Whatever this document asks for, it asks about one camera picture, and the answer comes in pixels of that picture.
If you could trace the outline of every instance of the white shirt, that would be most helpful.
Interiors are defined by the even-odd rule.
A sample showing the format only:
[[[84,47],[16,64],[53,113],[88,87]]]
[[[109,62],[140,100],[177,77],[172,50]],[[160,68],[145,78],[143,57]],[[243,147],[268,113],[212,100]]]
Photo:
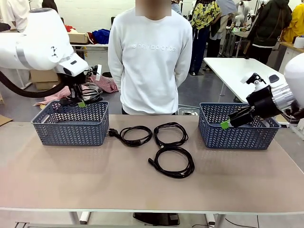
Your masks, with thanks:
[[[28,0],[7,0],[8,19],[16,22],[18,32],[23,32],[28,24]]]
[[[178,109],[177,88],[188,75],[192,27],[172,10],[154,21],[135,15],[135,8],[118,15],[109,41],[109,67],[128,114],[172,114]]]

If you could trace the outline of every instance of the basket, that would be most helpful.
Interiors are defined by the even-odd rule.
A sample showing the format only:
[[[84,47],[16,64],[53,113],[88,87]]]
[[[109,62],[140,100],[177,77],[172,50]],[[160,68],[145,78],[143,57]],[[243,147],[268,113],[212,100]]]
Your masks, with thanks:
[[[33,120],[43,145],[100,146],[109,128],[108,102],[89,104],[85,108],[49,103]]]
[[[222,129],[220,123],[228,120],[228,115],[247,104],[201,103],[199,130],[207,148],[267,150],[275,137],[280,124],[269,118],[261,121],[256,117],[253,122],[238,128]]]

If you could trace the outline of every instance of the blue jeans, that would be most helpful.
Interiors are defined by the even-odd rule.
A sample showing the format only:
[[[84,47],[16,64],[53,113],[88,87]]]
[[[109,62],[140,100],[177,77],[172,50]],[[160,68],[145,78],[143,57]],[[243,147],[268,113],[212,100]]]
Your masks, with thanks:
[[[193,49],[192,49],[192,58],[190,65],[190,72],[198,74],[200,71],[201,64],[204,59],[204,53],[206,48],[207,40],[209,39],[210,26],[202,28],[201,30],[193,29]]]

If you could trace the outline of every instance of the white sweatshirt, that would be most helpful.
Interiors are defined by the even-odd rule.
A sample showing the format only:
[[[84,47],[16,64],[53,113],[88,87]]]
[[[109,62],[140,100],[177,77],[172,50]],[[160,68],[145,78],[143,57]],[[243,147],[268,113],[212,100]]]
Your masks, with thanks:
[[[192,27],[172,10],[158,21],[118,15],[109,41],[109,67],[128,114],[172,114],[178,109],[177,88],[191,62]]]

